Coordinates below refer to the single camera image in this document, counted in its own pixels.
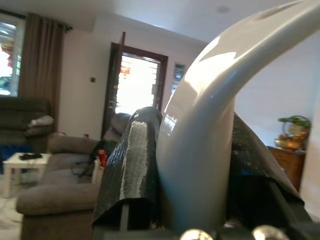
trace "wooden cabinet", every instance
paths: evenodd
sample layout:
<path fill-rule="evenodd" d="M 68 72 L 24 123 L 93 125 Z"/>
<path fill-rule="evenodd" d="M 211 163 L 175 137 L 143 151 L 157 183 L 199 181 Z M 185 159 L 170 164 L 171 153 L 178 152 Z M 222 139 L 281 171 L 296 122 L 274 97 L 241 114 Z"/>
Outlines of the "wooden cabinet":
<path fill-rule="evenodd" d="M 305 153 L 268 146 L 272 155 L 284 169 L 284 172 L 299 192 L 302 172 L 305 163 Z"/>

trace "white side table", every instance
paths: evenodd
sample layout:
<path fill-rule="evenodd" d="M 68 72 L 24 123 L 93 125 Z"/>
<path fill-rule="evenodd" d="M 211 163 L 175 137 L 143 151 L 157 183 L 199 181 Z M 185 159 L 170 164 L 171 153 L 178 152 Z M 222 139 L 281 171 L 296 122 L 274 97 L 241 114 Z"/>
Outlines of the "white side table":
<path fill-rule="evenodd" d="M 20 160 L 19 156 L 24 153 L 17 152 L 12 155 L 9 159 L 3 162 L 4 166 L 4 186 L 3 186 L 3 197 L 10 197 L 12 170 L 14 169 L 15 179 L 20 182 L 21 169 L 38 169 L 38 179 L 42 177 L 47 165 L 48 159 L 51 156 L 49 153 L 41 153 L 42 158 Z"/>
<path fill-rule="evenodd" d="M 100 160 L 96 159 L 94 160 L 94 169 L 92 173 L 92 179 L 91 182 L 93 184 L 101 184 L 102 176 L 104 174 L 105 167 L 100 166 Z"/>

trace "brown curtain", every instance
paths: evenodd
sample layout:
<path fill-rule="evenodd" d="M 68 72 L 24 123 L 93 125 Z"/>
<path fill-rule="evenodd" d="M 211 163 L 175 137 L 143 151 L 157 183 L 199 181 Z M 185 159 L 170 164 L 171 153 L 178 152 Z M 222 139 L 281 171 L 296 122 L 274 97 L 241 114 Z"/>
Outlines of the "brown curtain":
<path fill-rule="evenodd" d="M 65 31 L 66 25 L 56 20 L 33 13 L 26 18 L 18 96 L 48 99 L 55 123 Z"/>

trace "white curved bar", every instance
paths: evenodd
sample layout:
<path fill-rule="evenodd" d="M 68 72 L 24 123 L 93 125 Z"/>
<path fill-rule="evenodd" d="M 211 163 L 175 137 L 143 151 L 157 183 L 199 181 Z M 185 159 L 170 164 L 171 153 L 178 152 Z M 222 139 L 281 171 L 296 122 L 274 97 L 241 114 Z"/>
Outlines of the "white curved bar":
<path fill-rule="evenodd" d="M 157 141 L 166 227 L 209 232 L 224 224 L 234 97 L 318 28 L 320 1 L 296 1 L 231 26 L 196 58 L 166 107 Z"/>

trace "open door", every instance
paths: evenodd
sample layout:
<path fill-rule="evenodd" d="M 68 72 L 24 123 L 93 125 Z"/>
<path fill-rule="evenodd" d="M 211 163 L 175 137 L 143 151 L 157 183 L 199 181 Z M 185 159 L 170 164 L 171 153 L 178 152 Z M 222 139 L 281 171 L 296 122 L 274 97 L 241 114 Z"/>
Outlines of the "open door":
<path fill-rule="evenodd" d="M 123 32 L 119 45 L 115 46 L 114 43 L 111 44 L 108 82 L 106 84 L 101 138 L 103 138 L 104 134 L 109 128 L 111 123 L 111 118 L 115 114 L 115 109 L 117 104 L 119 73 L 121 69 L 125 38 L 126 38 L 126 33 Z"/>

